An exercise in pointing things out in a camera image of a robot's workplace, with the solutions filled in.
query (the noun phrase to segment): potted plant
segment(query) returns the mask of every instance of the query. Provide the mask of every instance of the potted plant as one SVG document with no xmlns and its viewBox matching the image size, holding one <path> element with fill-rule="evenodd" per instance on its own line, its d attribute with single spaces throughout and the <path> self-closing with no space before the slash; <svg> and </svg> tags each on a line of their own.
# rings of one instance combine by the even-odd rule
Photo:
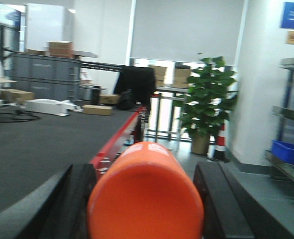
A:
<svg viewBox="0 0 294 239">
<path fill-rule="evenodd" d="M 217 138 L 228 112 L 236 103 L 237 91 L 230 91 L 229 86 L 236 80 L 234 71 L 225 71 L 222 56 L 201 59 L 203 66 L 198 67 L 187 78 L 188 92 L 175 101 L 175 106 L 184 107 L 179 118 L 181 126 L 192 139 L 192 152 L 207 154 L 210 136 Z"/>
</svg>

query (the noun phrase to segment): orange cylinder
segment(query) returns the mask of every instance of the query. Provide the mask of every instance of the orange cylinder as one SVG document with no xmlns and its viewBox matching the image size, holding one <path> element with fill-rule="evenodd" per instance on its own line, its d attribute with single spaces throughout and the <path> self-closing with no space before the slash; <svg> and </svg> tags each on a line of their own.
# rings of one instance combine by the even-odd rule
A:
<svg viewBox="0 0 294 239">
<path fill-rule="evenodd" d="M 92 239 L 199 239 L 204 211 L 190 178 L 165 147 L 127 148 L 89 198 Z"/>
</svg>

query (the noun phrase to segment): plant pot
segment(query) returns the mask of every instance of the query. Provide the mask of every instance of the plant pot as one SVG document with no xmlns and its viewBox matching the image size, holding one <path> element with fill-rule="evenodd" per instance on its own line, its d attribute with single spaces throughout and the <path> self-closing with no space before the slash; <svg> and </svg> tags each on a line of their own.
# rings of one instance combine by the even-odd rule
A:
<svg viewBox="0 0 294 239">
<path fill-rule="evenodd" d="M 191 152 L 207 155 L 208 147 L 210 145 L 210 135 L 196 136 L 192 138 L 191 142 Z"/>
</svg>

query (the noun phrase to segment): traffic cone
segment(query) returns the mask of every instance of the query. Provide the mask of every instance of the traffic cone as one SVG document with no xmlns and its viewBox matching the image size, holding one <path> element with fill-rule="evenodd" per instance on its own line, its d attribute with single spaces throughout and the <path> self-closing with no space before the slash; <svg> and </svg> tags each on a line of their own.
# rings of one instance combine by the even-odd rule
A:
<svg viewBox="0 0 294 239">
<path fill-rule="evenodd" d="M 225 124 L 221 125 L 212 160 L 228 162 L 225 157 Z"/>
</svg>

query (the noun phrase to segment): dark gray tabletop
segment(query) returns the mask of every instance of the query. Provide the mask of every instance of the dark gray tabletop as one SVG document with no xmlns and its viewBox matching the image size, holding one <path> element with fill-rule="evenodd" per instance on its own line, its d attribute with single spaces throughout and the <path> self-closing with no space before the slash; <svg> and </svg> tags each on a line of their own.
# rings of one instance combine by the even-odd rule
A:
<svg viewBox="0 0 294 239">
<path fill-rule="evenodd" d="M 71 164 L 88 163 L 133 114 L 111 116 L 71 112 L 40 120 L 0 123 L 0 211 Z"/>
</svg>

